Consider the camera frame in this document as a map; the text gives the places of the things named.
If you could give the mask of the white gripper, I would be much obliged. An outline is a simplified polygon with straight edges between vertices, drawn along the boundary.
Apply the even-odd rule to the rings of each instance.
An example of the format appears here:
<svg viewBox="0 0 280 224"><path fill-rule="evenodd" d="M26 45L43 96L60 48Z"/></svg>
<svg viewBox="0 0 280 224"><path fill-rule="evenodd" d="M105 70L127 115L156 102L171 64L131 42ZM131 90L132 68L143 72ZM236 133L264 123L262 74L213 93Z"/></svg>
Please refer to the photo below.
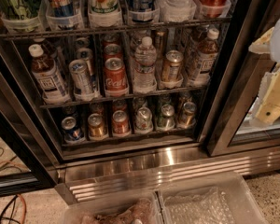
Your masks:
<svg viewBox="0 0 280 224"><path fill-rule="evenodd" d="M258 99L251 111L251 125L273 125L280 117L280 69L266 72L261 80Z"/></svg>

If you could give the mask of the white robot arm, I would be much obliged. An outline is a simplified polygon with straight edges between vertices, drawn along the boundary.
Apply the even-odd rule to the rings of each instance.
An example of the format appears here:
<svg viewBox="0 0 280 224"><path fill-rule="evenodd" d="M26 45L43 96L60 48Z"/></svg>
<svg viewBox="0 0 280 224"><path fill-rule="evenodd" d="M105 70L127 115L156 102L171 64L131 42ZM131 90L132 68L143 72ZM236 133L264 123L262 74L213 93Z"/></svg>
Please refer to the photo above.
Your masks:
<svg viewBox="0 0 280 224"><path fill-rule="evenodd" d="M273 28L253 42L248 50L256 54L269 54L279 65L274 72L266 72L260 86L258 99L251 111L251 126L264 128L280 117L280 19Z"/></svg>

